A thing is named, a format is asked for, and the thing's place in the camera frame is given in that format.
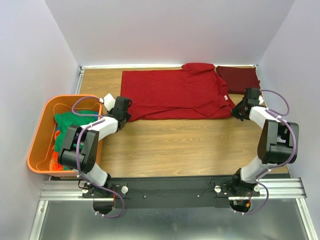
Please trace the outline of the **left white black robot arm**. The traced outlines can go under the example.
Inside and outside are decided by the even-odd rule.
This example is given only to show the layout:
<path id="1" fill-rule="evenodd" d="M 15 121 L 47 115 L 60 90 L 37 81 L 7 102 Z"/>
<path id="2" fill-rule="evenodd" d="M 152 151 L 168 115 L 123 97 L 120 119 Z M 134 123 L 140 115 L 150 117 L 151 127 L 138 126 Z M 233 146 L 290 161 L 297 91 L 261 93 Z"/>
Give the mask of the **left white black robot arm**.
<path id="1" fill-rule="evenodd" d="M 130 120 L 129 108 L 133 101 L 127 97 L 114 98 L 110 93 L 104 98 L 92 96 L 107 109 L 106 115 L 92 115 L 96 121 L 71 125 L 67 128 L 59 150 L 57 161 L 60 165 L 74 170 L 78 177 L 93 186 L 93 191 L 101 198 L 112 190 L 111 176 L 96 163 L 98 143 L 105 137 L 121 130 Z"/>

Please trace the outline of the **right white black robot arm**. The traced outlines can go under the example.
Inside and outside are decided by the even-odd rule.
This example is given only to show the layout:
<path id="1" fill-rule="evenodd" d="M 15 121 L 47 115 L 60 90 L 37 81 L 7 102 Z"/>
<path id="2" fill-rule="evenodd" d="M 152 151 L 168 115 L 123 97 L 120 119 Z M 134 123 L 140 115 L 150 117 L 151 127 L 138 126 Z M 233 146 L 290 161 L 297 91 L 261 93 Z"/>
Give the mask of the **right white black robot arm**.
<path id="1" fill-rule="evenodd" d="M 299 125 L 284 119 L 290 113 L 288 101 L 273 90 L 268 92 L 284 101 L 285 113 L 263 106 L 262 90 L 254 87 L 247 87 L 242 100 L 231 110 L 236 119 L 255 122 L 262 130 L 256 157 L 232 176 L 230 191 L 236 196 L 253 191 L 266 174 L 297 159 Z"/>

